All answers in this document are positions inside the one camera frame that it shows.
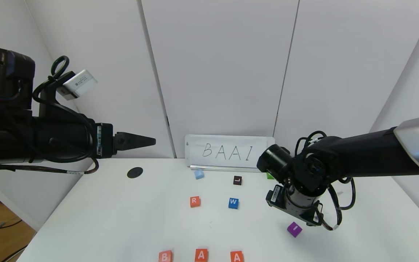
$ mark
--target blue letter block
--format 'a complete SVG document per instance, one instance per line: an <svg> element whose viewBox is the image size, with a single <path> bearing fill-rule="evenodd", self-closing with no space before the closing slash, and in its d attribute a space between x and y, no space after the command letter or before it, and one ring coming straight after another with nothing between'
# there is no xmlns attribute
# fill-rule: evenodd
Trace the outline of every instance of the blue letter block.
<svg viewBox="0 0 419 262"><path fill-rule="evenodd" d="M195 178L196 179L201 179L201 178L204 178L205 177L205 174L203 173L203 170L196 170L195 171Z"/></svg>
<svg viewBox="0 0 419 262"><path fill-rule="evenodd" d="M238 199L237 198L229 198L229 208L230 209L238 209Z"/></svg>

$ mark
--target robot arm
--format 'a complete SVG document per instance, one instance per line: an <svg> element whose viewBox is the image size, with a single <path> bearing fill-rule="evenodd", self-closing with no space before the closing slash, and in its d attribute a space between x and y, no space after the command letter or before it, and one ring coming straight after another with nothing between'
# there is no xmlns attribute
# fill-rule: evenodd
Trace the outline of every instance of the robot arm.
<svg viewBox="0 0 419 262"><path fill-rule="evenodd" d="M110 158L117 151L156 144L146 136L114 135L111 124L95 123L60 105L57 92L67 99L77 98L96 83L86 70L64 73L68 62L66 56L56 60L52 75L32 91L35 62L0 48L0 169L20 169L1 163L43 160L69 163L92 158L96 164L96 159ZM32 98L40 103L38 117L32 116Z"/></svg>
<svg viewBox="0 0 419 262"><path fill-rule="evenodd" d="M317 134L323 137L311 142ZM334 181L351 182L354 191L353 177L419 174L419 118L386 131L346 139L325 136L321 131L302 139L306 145L301 153L291 156L285 148L274 144L260 156L257 167L282 184L268 192L268 204L309 226L323 225L333 230L342 221L341 211L353 206L354 198L351 206L339 207L331 185ZM326 190L338 215L334 228L324 222L318 210L319 197Z"/></svg>

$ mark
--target letter block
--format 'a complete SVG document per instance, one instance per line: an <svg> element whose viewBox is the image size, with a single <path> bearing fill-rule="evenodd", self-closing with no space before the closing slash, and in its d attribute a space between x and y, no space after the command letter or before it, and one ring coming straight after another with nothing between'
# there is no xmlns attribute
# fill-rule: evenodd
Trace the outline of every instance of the letter block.
<svg viewBox="0 0 419 262"><path fill-rule="evenodd" d="M172 250L159 252L158 262L172 262Z"/></svg>
<svg viewBox="0 0 419 262"><path fill-rule="evenodd" d="M208 261L208 249L195 249L195 262Z"/></svg>
<svg viewBox="0 0 419 262"><path fill-rule="evenodd" d="M190 198L190 207L199 207L200 204L201 204L201 200L199 196Z"/></svg>
<svg viewBox="0 0 419 262"><path fill-rule="evenodd" d="M229 198L229 208L238 209L238 198Z"/></svg>
<svg viewBox="0 0 419 262"><path fill-rule="evenodd" d="M231 262L243 262L243 253L241 251L231 252Z"/></svg>

